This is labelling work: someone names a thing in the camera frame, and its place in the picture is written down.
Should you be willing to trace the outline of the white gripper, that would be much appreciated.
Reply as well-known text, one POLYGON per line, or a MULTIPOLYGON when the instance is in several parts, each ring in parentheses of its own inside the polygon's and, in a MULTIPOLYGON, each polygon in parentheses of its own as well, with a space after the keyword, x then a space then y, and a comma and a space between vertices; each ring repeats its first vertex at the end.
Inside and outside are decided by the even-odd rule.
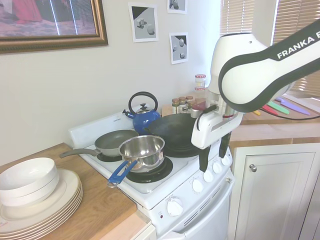
POLYGON ((191 143, 199 148, 199 170, 206 172, 209 162, 209 153, 213 143, 221 139, 219 157, 224 158, 230 143, 231 132, 236 129, 243 118, 241 112, 236 112, 232 117, 224 118, 223 115, 211 111, 199 116, 194 123, 191 143))

